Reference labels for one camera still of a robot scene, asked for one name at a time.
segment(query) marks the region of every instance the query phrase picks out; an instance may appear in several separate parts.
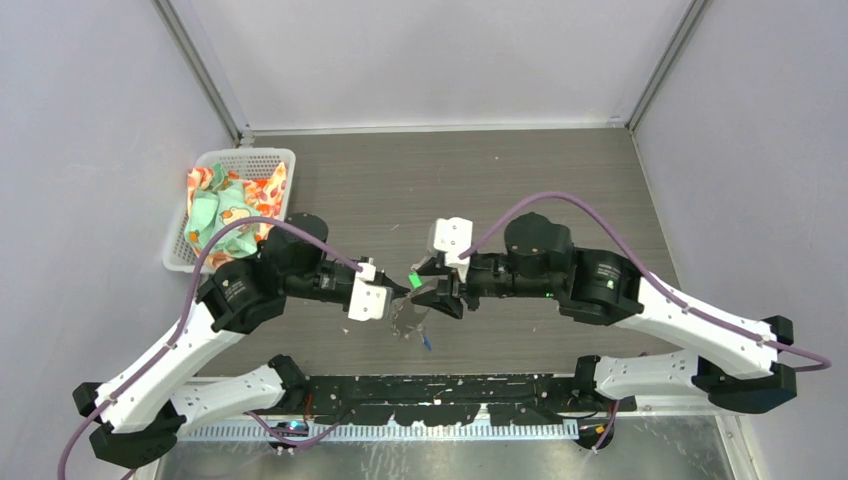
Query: white wall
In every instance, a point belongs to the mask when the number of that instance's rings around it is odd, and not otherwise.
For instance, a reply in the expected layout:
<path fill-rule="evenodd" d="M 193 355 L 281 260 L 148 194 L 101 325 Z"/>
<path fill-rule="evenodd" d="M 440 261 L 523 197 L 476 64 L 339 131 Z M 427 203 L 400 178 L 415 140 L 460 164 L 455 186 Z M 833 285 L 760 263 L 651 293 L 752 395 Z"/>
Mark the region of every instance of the white wall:
<path fill-rule="evenodd" d="M 229 139 L 150 1 L 2 2 L 0 65 L 0 477 L 55 478 L 71 391 L 176 319 L 165 231 L 185 169 Z M 68 478 L 124 472 L 86 434 Z"/>
<path fill-rule="evenodd" d="M 624 123 L 689 0 L 177 4 L 267 130 Z"/>
<path fill-rule="evenodd" d="M 681 285 L 830 356 L 753 419 L 769 478 L 845 478 L 848 3 L 713 2 L 639 127 Z"/>

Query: laundry basket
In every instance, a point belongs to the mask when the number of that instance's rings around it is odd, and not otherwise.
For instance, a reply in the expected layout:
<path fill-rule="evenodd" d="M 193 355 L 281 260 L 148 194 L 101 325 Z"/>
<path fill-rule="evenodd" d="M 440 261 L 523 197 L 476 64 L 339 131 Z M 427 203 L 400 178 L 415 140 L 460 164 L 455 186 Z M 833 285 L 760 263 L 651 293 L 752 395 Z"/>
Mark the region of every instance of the laundry basket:
<path fill-rule="evenodd" d="M 292 178 L 294 178 L 294 152 L 284 148 L 233 148 L 218 150 L 203 154 L 197 163 L 198 167 L 211 167 L 220 163 L 227 170 L 236 172 L 239 177 L 258 180 L 268 178 L 274 173 L 274 169 L 280 162 L 286 164 L 286 190 L 283 192 L 283 205 L 280 215 L 283 219 L 289 207 L 289 198 L 292 189 Z M 194 262 L 197 256 L 191 246 L 183 237 L 188 213 L 186 212 L 185 196 L 182 197 L 180 205 L 171 221 L 168 229 L 167 242 L 162 252 L 162 263 L 165 268 L 174 272 L 191 272 L 194 270 Z M 208 265 L 203 266 L 203 273 L 213 273 L 214 270 Z"/>

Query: green object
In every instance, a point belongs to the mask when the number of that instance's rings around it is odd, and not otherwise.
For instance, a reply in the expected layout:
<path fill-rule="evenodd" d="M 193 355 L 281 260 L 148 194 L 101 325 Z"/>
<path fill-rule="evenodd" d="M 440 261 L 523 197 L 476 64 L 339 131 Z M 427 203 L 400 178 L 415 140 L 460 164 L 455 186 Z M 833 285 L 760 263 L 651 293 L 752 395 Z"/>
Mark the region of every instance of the green object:
<path fill-rule="evenodd" d="M 409 283 L 412 284 L 413 290 L 420 287 L 421 285 L 424 285 L 424 282 L 421 281 L 421 277 L 419 277 L 418 274 L 415 272 L 409 274 Z"/>
<path fill-rule="evenodd" d="M 259 212 L 244 202 L 244 186 L 230 181 L 227 172 L 216 164 L 209 190 L 196 190 L 191 214 L 183 231 L 186 241 L 203 248 L 215 232 L 224 226 L 245 217 L 260 216 Z M 258 224 L 244 225 L 227 232 L 212 248 L 210 253 L 226 253 L 233 258 L 242 258 L 256 253 L 254 234 Z"/>

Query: cloth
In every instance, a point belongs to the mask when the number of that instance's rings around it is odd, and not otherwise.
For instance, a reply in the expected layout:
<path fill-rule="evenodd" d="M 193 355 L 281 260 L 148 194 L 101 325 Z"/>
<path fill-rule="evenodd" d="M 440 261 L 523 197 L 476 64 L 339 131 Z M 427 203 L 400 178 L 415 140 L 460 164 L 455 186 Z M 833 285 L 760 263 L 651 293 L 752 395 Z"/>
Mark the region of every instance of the cloth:
<path fill-rule="evenodd" d="M 196 167 L 188 172 L 186 222 L 183 234 L 195 254 L 218 230 L 235 220 L 280 214 L 287 177 L 285 163 L 280 163 L 270 178 L 245 180 L 227 171 L 220 163 L 210 168 Z M 206 264 L 218 268 L 234 258 L 256 253 L 256 244 L 271 231 L 268 224 L 242 225 L 227 232 L 211 250 Z"/>

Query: green tape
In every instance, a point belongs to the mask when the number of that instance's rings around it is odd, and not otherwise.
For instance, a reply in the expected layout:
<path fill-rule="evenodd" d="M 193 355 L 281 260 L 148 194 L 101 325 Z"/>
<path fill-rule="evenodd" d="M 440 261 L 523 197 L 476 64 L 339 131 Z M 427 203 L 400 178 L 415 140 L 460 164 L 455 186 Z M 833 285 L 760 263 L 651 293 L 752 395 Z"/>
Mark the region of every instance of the green tape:
<path fill-rule="evenodd" d="M 421 277 L 418 276 L 417 273 L 412 272 L 409 274 L 409 283 L 412 284 L 412 288 L 416 289 L 421 285 L 424 285 L 424 282 L 421 281 Z"/>

